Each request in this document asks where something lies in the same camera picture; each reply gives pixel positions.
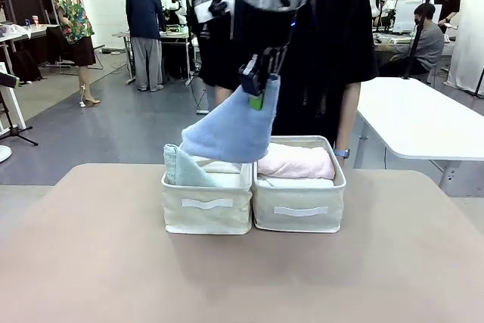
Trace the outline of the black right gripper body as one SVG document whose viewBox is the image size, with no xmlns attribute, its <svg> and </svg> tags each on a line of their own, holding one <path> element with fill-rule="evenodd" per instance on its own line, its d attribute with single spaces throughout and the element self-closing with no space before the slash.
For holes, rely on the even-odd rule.
<svg viewBox="0 0 484 323">
<path fill-rule="evenodd" d="M 295 11 L 268 11 L 244 0 L 234 0 L 231 10 L 231 52 L 249 59 L 267 48 L 283 48 L 290 41 Z"/>
</svg>

